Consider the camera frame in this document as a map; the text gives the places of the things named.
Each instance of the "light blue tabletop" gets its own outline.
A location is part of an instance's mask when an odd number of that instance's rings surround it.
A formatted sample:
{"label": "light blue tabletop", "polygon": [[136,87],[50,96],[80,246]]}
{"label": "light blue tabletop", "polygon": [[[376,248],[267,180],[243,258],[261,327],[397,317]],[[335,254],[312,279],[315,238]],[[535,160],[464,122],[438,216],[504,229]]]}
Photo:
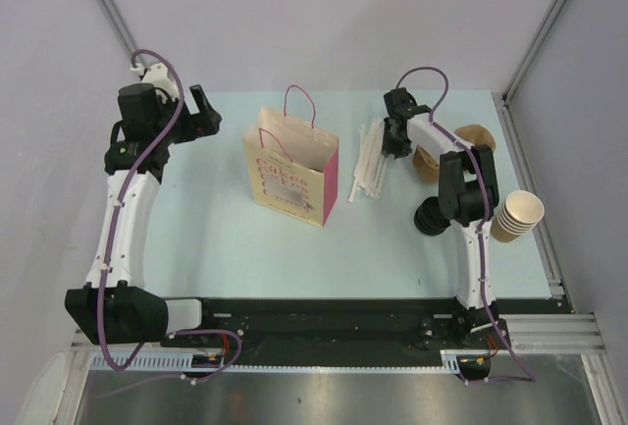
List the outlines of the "light blue tabletop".
{"label": "light blue tabletop", "polygon": [[[438,91],[412,91],[432,105]],[[384,91],[312,93],[317,125],[340,137],[339,198],[324,228],[253,202],[242,135],[260,105],[277,109],[281,92],[212,93],[220,132],[170,147],[171,158],[151,215],[144,257],[145,288],[161,296],[268,298],[454,297],[452,230],[431,238],[412,223],[414,211],[437,185],[424,185],[411,156],[389,162],[379,200],[359,193],[347,202],[359,151],[358,128],[385,117]],[[308,118],[297,92],[288,110]],[[518,183],[491,94],[452,91],[437,120],[455,130],[481,124],[497,142],[501,201]],[[512,243],[491,238],[497,297],[550,296],[532,234]]]}

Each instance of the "bag handle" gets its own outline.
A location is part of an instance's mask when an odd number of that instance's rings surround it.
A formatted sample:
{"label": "bag handle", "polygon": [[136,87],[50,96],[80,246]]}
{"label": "bag handle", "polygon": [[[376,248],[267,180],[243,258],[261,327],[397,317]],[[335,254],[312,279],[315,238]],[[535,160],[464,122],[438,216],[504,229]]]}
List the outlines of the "bag handle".
{"label": "bag handle", "polygon": [[288,111],[286,109],[286,106],[288,104],[288,92],[293,89],[293,88],[297,88],[300,89],[303,94],[305,96],[307,96],[307,99],[310,100],[310,103],[312,103],[312,129],[314,129],[314,120],[316,119],[316,106],[314,105],[314,100],[312,99],[312,97],[308,94],[307,91],[305,91],[303,88],[301,88],[298,84],[291,84],[287,89],[286,89],[286,94],[284,95],[284,116],[288,115]]}
{"label": "bag handle", "polygon": [[292,160],[292,157],[290,157],[290,154],[286,152],[286,150],[284,149],[284,146],[282,145],[281,142],[279,142],[279,139],[276,138],[273,133],[266,131],[265,129],[259,128],[259,143],[262,146],[262,148],[264,148],[264,139],[262,138],[262,133],[267,133],[270,137],[272,137],[276,143],[279,144],[279,147],[282,148],[282,151],[284,152],[284,154],[286,155],[287,158],[289,158],[290,163],[294,163],[294,160]]}

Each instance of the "reflective metal surface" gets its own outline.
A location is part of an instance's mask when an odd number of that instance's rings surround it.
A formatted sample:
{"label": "reflective metal surface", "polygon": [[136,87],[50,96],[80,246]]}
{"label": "reflective metal surface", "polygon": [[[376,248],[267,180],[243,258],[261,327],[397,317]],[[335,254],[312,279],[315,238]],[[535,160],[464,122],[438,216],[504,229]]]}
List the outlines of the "reflective metal surface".
{"label": "reflective metal surface", "polygon": [[[77,424],[599,424],[580,356],[526,358],[539,382],[464,387],[453,376],[232,373],[191,386],[91,372]],[[518,373],[507,357],[494,374]]]}

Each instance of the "gift bag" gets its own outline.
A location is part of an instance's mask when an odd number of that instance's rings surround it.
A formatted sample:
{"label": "gift bag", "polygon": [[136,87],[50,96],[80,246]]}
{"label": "gift bag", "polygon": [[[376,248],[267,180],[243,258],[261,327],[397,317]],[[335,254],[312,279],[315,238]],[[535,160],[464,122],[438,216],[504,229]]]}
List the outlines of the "gift bag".
{"label": "gift bag", "polygon": [[[312,103],[311,121],[288,114],[292,88]],[[284,96],[284,113],[261,107],[257,123],[244,134],[244,155],[256,202],[323,226],[338,196],[340,141],[316,127],[315,120],[314,101],[292,84]]]}

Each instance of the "stack of paper cups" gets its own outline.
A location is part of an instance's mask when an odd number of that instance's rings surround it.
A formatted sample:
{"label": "stack of paper cups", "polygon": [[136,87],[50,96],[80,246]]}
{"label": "stack of paper cups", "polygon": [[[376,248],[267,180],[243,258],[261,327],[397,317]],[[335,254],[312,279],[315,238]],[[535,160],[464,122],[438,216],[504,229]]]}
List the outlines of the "stack of paper cups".
{"label": "stack of paper cups", "polygon": [[508,195],[493,220],[491,234],[499,241],[513,241],[532,231],[545,212],[543,202],[536,195],[528,191],[514,191]]}

